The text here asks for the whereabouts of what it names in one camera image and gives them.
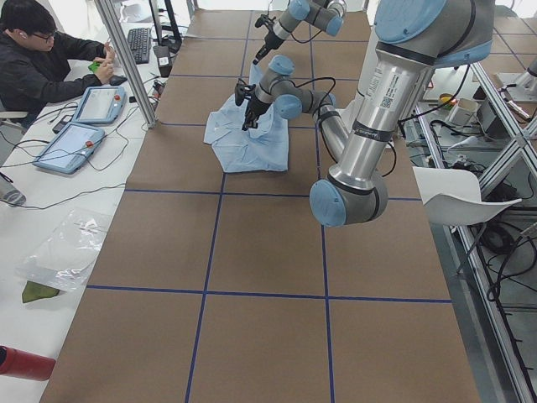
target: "sleeve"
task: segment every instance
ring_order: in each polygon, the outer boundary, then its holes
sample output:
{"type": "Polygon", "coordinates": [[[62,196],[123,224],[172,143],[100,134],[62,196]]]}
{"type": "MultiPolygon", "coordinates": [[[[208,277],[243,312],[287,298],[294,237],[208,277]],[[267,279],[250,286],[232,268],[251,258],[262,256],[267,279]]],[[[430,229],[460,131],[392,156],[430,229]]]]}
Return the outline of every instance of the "sleeve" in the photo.
{"type": "Polygon", "coordinates": [[[24,60],[5,65],[4,78],[10,76],[17,82],[14,90],[42,102],[63,102],[82,95],[89,86],[100,86],[94,74],[88,74],[74,81],[49,81],[24,60]]]}
{"type": "Polygon", "coordinates": [[[93,60],[96,57],[105,57],[104,44],[95,40],[77,39],[68,34],[58,32],[55,40],[61,41],[65,56],[69,60],[93,60]]]}

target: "white desk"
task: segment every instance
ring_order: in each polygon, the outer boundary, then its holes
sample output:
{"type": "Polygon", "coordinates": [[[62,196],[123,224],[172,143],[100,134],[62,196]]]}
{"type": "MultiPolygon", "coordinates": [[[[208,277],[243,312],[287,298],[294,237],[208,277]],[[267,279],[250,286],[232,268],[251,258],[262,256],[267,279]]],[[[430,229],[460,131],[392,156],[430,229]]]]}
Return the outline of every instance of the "white desk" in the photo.
{"type": "MultiPolygon", "coordinates": [[[[89,64],[87,61],[75,62],[67,79],[87,74],[89,64]]],[[[143,81],[158,75],[159,70],[154,54],[151,54],[149,64],[138,65],[138,69],[143,81]]],[[[122,75],[123,71],[117,68],[116,73],[122,75]]],[[[148,81],[146,88],[149,90],[152,84],[152,80],[148,81]]],[[[128,83],[123,86],[127,90],[127,95],[131,96],[132,91],[128,83]]],[[[114,124],[103,127],[106,133],[113,131],[135,106],[136,104],[127,102],[114,124]]],[[[61,105],[49,105],[41,114],[58,107],[61,105]]],[[[69,109],[61,116],[67,113],[72,114],[72,112],[73,109],[69,109]]],[[[55,114],[52,114],[36,122],[24,135],[23,140],[51,140],[55,136],[52,132],[55,123],[49,123],[49,120],[54,116],[55,114]]],[[[26,196],[27,206],[48,206],[82,191],[122,184],[133,168],[146,132],[146,125],[139,110],[121,126],[119,132],[128,139],[128,146],[123,155],[103,171],[97,171],[89,164],[85,164],[73,175],[55,175],[28,164],[32,158],[21,149],[15,149],[4,166],[25,165],[2,168],[2,173],[11,177],[14,185],[26,196]]],[[[112,133],[106,137],[91,157],[91,163],[96,168],[104,167],[120,153],[125,143],[125,139],[117,133],[112,133]]],[[[35,144],[38,145],[27,143],[23,146],[30,145],[31,147],[26,150],[37,154],[44,145],[35,144]]],[[[113,215],[122,194],[123,188],[103,190],[77,197],[43,211],[12,208],[0,203],[2,228],[0,231],[0,317],[3,320],[3,325],[0,327],[1,345],[48,357],[58,357],[84,287],[71,293],[62,292],[54,298],[23,304],[21,295],[26,280],[15,274],[15,264],[45,241],[73,208],[81,207],[113,215]]],[[[37,403],[46,384],[46,382],[0,376],[1,400],[37,403]]]]}

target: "black keyboard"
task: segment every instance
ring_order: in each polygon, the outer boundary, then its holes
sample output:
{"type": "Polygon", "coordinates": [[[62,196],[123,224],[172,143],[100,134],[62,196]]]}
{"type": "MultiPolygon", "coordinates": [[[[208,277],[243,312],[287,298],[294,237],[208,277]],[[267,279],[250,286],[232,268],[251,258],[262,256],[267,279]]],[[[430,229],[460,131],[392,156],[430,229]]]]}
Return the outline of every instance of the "black keyboard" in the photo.
{"type": "Polygon", "coordinates": [[[149,63],[151,51],[151,28],[132,28],[127,34],[127,43],[137,65],[149,63]]]}

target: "black hair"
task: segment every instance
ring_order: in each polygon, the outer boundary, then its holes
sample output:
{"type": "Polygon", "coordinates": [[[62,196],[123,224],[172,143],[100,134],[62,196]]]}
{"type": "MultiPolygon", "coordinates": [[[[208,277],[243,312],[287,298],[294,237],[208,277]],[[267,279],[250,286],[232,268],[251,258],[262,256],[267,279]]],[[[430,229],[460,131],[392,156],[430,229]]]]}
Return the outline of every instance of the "black hair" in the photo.
{"type": "Polygon", "coordinates": [[[53,34],[56,23],[49,10],[35,0],[6,0],[2,6],[0,29],[11,32],[21,29],[28,35],[36,32],[53,34]]]}

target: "eyeglasses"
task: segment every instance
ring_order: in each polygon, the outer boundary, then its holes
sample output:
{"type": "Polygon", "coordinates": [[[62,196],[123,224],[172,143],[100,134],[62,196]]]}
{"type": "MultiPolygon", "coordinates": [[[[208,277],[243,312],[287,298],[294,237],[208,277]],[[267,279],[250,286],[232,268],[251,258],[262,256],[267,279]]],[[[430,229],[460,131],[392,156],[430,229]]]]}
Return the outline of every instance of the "eyeglasses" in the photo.
{"type": "Polygon", "coordinates": [[[37,34],[32,34],[32,35],[37,36],[38,38],[44,39],[44,41],[48,43],[48,42],[52,42],[52,39],[54,39],[54,35],[56,35],[56,32],[53,32],[52,34],[47,35],[47,36],[41,36],[37,34]]]}

